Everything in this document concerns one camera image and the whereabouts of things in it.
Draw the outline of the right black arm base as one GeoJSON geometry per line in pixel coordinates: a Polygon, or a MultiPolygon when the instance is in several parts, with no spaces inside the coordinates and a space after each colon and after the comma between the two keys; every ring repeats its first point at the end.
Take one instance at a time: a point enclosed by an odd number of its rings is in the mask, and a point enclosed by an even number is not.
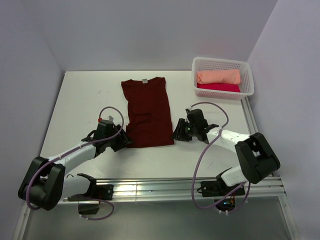
{"type": "MultiPolygon", "coordinates": [[[[202,195],[204,198],[208,197],[224,197],[229,192],[233,191],[240,184],[233,186],[227,186],[221,179],[213,181],[201,181],[200,187],[197,189],[197,192],[202,195]]],[[[222,212],[229,212],[236,208],[236,196],[244,196],[245,189],[242,186],[235,190],[231,195],[226,199],[216,205],[216,208],[222,212]]]]}

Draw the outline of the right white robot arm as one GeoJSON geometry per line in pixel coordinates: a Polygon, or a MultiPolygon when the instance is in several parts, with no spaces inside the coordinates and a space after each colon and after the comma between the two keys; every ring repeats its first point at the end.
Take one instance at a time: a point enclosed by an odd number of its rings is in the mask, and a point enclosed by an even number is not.
{"type": "Polygon", "coordinates": [[[238,184],[257,184],[281,167],[278,157],[263,134],[242,134],[226,130],[214,123],[208,124],[201,109],[187,109],[186,119],[178,120],[172,137],[183,142],[190,142],[196,137],[198,141],[207,144],[197,161],[193,178],[197,176],[200,163],[212,145],[236,154],[238,165],[216,177],[216,189],[222,195],[229,194],[238,184]]]}

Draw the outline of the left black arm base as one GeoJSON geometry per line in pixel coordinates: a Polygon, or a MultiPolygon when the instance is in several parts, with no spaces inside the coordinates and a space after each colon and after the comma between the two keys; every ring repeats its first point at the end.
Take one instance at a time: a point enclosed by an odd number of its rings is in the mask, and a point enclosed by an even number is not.
{"type": "Polygon", "coordinates": [[[77,194],[67,197],[68,202],[78,202],[79,216],[87,221],[100,221],[109,218],[115,211],[115,206],[111,202],[114,193],[114,185],[97,185],[93,192],[88,194],[77,194]],[[101,217],[93,217],[100,209],[100,206],[107,204],[111,207],[110,213],[101,217]]]}

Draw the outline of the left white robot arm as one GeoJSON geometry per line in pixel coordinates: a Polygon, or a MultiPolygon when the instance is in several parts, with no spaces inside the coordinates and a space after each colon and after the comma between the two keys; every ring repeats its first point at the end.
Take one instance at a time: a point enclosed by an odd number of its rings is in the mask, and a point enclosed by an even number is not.
{"type": "Polygon", "coordinates": [[[23,178],[17,195],[29,203],[32,209],[52,210],[67,197],[80,195],[91,200],[98,193],[97,180],[84,173],[68,179],[68,173],[81,164],[102,154],[107,148],[117,152],[133,140],[121,125],[100,119],[92,130],[75,147],[53,157],[35,157],[23,178]]]}

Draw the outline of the dark red t-shirt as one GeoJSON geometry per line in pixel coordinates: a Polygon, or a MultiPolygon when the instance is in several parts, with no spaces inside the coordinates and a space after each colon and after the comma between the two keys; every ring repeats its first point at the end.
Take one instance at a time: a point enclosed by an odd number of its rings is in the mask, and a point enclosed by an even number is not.
{"type": "Polygon", "coordinates": [[[171,109],[166,79],[126,80],[121,82],[127,100],[129,123],[125,132],[133,143],[128,148],[149,148],[174,145],[171,109]]]}

